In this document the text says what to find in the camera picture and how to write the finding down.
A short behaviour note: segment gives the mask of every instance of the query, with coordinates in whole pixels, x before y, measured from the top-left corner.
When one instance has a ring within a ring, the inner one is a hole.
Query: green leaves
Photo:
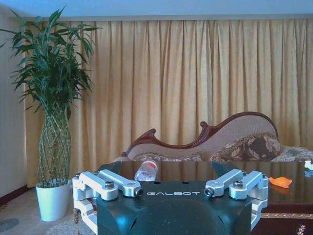
[[[13,76],[15,89],[22,85],[26,87],[21,101],[30,95],[34,101],[40,102],[47,113],[54,110],[57,104],[66,110],[69,119],[73,100],[80,99],[83,91],[91,91],[92,82],[77,60],[80,57],[84,63],[88,63],[88,58],[93,55],[93,41],[89,33],[99,28],[88,24],[70,27],[58,22],[63,9],[53,12],[46,25],[41,23],[42,17],[27,23],[12,11],[21,23],[19,31],[0,31],[13,34],[12,56],[26,53],[18,63],[20,69]],[[77,45],[81,45],[82,53],[77,51]]]

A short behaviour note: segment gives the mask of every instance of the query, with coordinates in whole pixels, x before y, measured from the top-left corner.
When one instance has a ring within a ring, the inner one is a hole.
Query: sofa
[[[305,161],[313,152],[283,146],[274,123],[258,112],[230,116],[217,126],[201,122],[196,140],[170,145],[155,137],[151,129],[138,137],[115,161]]]

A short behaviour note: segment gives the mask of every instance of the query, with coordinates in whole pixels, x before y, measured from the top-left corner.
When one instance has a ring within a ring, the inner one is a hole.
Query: bolt
[[[112,189],[114,188],[114,182],[112,180],[108,180],[104,183],[104,188],[105,189]]]
[[[136,191],[136,197],[140,197],[143,195],[143,189],[140,188],[139,190]]]
[[[211,197],[211,196],[213,196],[213,194],[214,194],[214,190],[213,190],[212,188],[206,188],[206,189],[204,190],[204,194],[205,194],[206,196],[208,196],[208,197]]]
[[[244,186],[244,183],[241,180],[236,180],[234,182],[234,187],[236,188],[242,188]]]

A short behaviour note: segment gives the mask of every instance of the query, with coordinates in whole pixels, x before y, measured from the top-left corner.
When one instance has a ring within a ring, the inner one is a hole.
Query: glossy table surface
[[[133,179],[142,162],[123,162],[121,175]],[[224,163],[250,173],[260,171],[268,177],[292,180],[289,188],[269,185],[268,207],[262,212],[313,213],[313,176],[306,177],[304,162]],[[157,181],[208,181],[217,175],[211,162],[158,162]]]

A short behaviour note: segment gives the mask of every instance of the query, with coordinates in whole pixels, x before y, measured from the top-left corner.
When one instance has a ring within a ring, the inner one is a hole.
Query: floor
[[[92,231],[80,219],[79,232],[92,235]],[[36,190],[31,189],[6,205],[0,206],[0,235],[75,235],[73,224],[72,197],[68,202],[67,214],[54,222],[40,220]]]

